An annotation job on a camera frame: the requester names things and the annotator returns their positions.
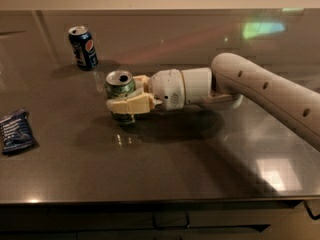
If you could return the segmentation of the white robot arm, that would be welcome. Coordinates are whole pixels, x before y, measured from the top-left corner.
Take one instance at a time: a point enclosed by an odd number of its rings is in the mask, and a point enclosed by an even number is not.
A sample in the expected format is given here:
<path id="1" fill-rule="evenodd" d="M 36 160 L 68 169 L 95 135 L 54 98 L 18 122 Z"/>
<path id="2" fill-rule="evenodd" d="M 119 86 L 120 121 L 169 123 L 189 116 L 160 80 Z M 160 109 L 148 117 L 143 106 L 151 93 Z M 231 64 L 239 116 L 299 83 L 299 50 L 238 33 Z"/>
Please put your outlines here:
<path id="1" fill-rule="evenodd" d="M 108 88 L 129 83 L 135 87 L 132 93 L 108 98 L 110 112 L 138 115 L 188 105 L 225 109 L 237 107 L 246 97 L 320 150 L 320 94 L 236 54 L 219 54 L 204 68 L 163 70 L 150 77 L 116 70 L 106 77 Z"/>

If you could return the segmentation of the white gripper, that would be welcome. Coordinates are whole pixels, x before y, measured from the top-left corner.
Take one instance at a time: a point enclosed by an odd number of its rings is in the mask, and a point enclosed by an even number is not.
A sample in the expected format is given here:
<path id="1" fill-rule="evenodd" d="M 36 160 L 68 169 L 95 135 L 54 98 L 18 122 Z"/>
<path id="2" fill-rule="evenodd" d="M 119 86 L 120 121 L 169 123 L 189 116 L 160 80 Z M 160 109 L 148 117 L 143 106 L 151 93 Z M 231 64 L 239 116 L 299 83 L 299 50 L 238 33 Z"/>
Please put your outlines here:
<path id="1" fill-rule="evenodd" d="M 144 92 L 124 99 L 109 99 L 106 102 L 109 111 L 115 114 L 145 114 L 156 106 L 170 111 L 181 109 L 185 103 L 185 90 L 182 73 L 179 70 L 163 70 L 151 78 L 146 75 L 133 77 L 135 88 Z"/>

